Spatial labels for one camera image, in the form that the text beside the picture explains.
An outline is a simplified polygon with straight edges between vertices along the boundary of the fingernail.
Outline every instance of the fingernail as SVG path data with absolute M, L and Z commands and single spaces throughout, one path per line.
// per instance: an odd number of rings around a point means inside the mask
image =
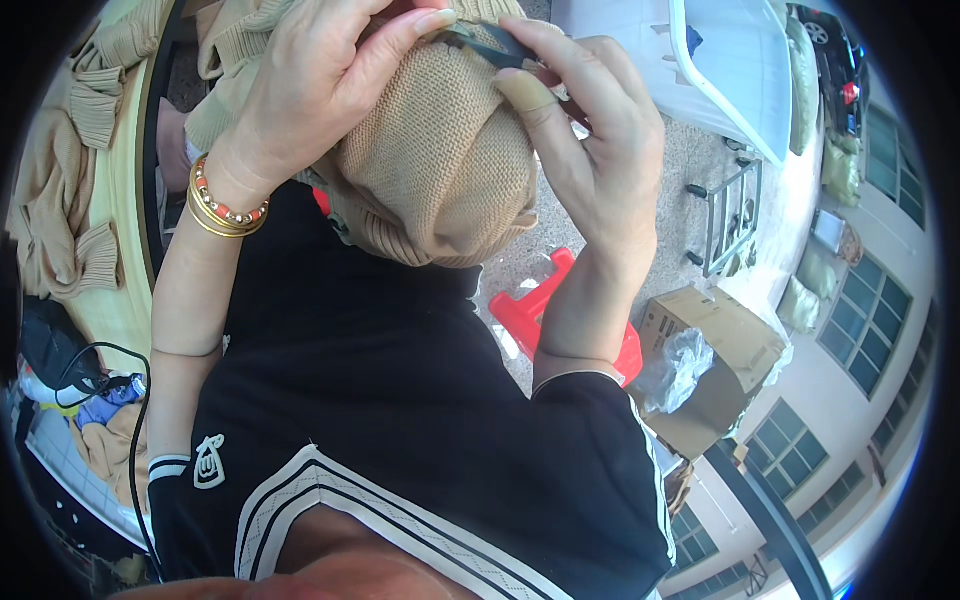
M 421 20 L 417 21 L 414 29 L 418 36 L 425 36 L 430 32 L 437 31 L 443 27 L 448 27 L 457 22 L 457 12 L 453 9 L 443 9 L 436 11 Z
M 493 78 L 493 85 L 517 112 L 530 112 L 557 103 L 553 92 L 527 71 L 504 69 Z

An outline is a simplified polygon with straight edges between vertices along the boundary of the car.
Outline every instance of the car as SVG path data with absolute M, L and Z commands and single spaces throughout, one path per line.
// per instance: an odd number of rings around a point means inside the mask
M 827 126 L 859 139 L 870 103 L 870 71 L 863 46 L 839 17 L 798 4 L 788 7 L 813 41 Z

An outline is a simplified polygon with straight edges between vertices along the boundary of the logo print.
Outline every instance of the logo print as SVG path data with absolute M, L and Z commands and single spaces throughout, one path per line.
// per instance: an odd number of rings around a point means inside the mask
M 224 444 L 224 434 L 205 438 L 197 446 L 197 465 L 193 468 L 193 486 L 198 490 L 216 488 L 227 480 L 224 464 L 217 448 Z

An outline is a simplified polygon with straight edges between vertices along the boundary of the blue cloth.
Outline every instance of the blue cloth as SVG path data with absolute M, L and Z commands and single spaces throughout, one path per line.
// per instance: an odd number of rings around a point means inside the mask
M 121 408 L 133 404 L 145 392 L 143 375 L 139 373 L 132 375 L 129 386 L 108 390 L 81 405 L 80 412 L 74 417 L 74 422 L 81 431 L 88 423 L 106 425 Z
M 686 50 L 690 53 L 691 58 L 693 58 L 693 53 L 697 51 L 697 48 L 699 48 L 702 43 L 704 43 L 704 37 L 698 34 L 697 30 L 687 25 Z

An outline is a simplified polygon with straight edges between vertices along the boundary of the sleeve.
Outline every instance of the sleeve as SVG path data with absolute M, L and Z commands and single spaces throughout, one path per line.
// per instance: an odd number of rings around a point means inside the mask
M 166 455 L 150 462 L 147 501 L 154 549 L 163 570 L 164 583 L 210 575 L 209 560 L 204 557 L 207 544 L 183 506 L 182 475 L 189 469 L 190 457 Z
M 620 512 L 621 517 L 615 522 L 611 520 L 601 526 L 608 532 L 617 526 L 632 531 L 634 540 L 627 541 L 628 546 L 633 546 L 637 555 L 644 556 L 652 567 L 651 580 L 656 581 L 655 587 L 676 564 L 677 551 L 663 476 L 654 450 L 656 434 L 640 419 L 634 399 L 605 372 L 572 372 L 540 384 L 533 402 L 541 406 L 564 406 L 583 420 L 583 424 L 576 427 L 584 434 L 583 446 L 589 445 L 589 453 L 605 470 L 605 485 L 594 488 L 591 503 L 607 505 L 600 514 Z M 606 499 L 600 500 L 599 492 L 604 489 Z M 623 514 L 624 505 L 631 507 L 629 515 Z M 632 526 L 623 527 L 626 523 Z M 641 532 L 649 532 L 643 541 L 638 537 Z

